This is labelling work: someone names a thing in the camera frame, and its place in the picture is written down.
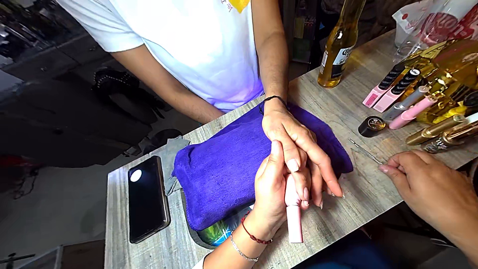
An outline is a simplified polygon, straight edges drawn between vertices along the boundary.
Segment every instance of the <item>smartphone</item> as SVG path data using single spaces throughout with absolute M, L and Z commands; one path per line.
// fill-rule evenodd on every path
M 161 159 L 153 156 L 128 171 L 130 242 L 139 243 L 170 223 Z

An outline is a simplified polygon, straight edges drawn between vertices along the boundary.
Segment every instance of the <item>wooden table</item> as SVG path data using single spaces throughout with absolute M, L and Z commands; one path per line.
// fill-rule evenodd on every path
M 284 224 L 266 248 L 254 268 L 288 269 L 336 242 L 368 221 L 402 201 L 392 182 L 377 170 L 377 164 L 358 152 L 348 141 L 352 138 L 372 154 L 386 160 L 409 150 L 404 139 L 423 128 L 412 123 L 399 130 L 385 130 L 373 138 L 359 135 L 357 128 L 370 115 L 380 115 L 362 105 L 363 99 L 390 71 L 394 32 L 386 33 L 355 49 L 348 60 L 340 84 L 324 89 L 317 84 L 318 70 L 312 70 L 289 84 L 290 100 L 308 110 L 334 131 L 347 150 L 354 171 L 341 179 L 346 199 L 325 195 L 324 209 L 312 206 L 303 212 L 303 244 L 288 243 Z M 214 120 L 184 136 L 201 143 L 256 106 L 262 98 Z M 139 244 L 130 244 L 128 236 L 127 171 L 146 160 L 155 151 L 108 174 L 105 267 L 114 269 L 159 268 L 190 269 L 211 250 L 198 246 L 190 237 L 181 193 L 168 197 L 171 224 Z M 478 143 L 437 155 L 452 168 L 458 168 L 478 156 Z

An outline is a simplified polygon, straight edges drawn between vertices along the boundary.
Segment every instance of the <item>person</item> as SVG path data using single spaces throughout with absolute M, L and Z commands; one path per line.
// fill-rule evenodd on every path
M 304 206 L 342 196 L 330 158 L 285 106 L 288 50 L 278 0 L 58 0 L 99 45 L 179 112 L 208 123 L 265 93 L 262 127 L 281 142 Z M 299 150 L 306 153 L 301 158 Z
M 408 206 L 423 220 L 460 248 L 471 263 L 478 265 L 478 197 L 466 176 L 447 167 L 430 154 L 412 150 L 393 155 L 378 167 L 397 188 Z M 264 159 L 255 179 L 256 201 L 253 210 L 232 235 L 193 269 L 250 269 L 252 259 L 266 248 L 252 240 L 270 240 L 286 220 L 284 154 L 274 140 L 271 154 Z M 357 262 L 370 263 L 363 258 Z M 318 268 L 349 268 L 327 263 Z M 364 268 L 386 268 L 368 264 Z

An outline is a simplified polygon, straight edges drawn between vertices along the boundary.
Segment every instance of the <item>purple towel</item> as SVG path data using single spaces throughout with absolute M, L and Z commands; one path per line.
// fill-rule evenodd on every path
M 330 156 L 337 177 L 353 170 L 327 124 L 295 105 L 290 105 L 290 112 L 317 135 L 317 144 Z M 173 176 L 183 187 L 193 230 L 206 229 L 233 209 L 253 203 L 257 169 L 271 153 L 261 122 L 255 107 L 207 141 L 189 145 L 176 155 Z

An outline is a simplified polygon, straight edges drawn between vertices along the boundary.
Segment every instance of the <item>pink nail polish brush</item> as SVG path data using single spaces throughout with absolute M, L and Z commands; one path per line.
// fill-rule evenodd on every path
M 423 110 L 429 108 L 431 105 L 436 103 L 437 100 L 437 97 L 433 95 L 425 97 L 412 108 L 403 112 L 402 114 L 400 114 L 400 116 L 398 116 L 398 118 L 393 120 L 393 122 L 389 124 L 389 128 L 392 130 L 396 130 L 404 127 L 406 124 L 414 120 Z
M 289 242 L 303 243 L 302 223 L 300 220 L 301 199 L 295 189 L 292 175 L 288 175 L 285 183 L 285 204 L 287 205 L 287 226 L 289 226 Z

